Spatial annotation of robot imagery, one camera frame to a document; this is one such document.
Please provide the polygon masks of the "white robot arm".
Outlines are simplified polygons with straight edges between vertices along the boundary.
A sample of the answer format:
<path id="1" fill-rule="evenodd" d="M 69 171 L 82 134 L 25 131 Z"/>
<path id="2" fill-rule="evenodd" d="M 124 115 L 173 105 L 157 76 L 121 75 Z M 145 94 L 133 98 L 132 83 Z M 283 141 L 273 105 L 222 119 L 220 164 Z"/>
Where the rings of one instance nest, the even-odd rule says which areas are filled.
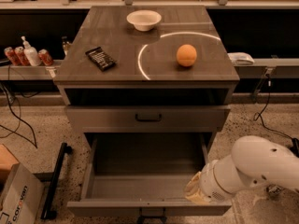
<path id="1" fill-rule="evenodd" d="M 221 203 L 240 190 L 277 185 L 299 191 L 299 157 L 265 138 L 248 135 L 237 139 L 231 154 L 207 163 L 187 184 L 185 197 L 191 202 Z"/>

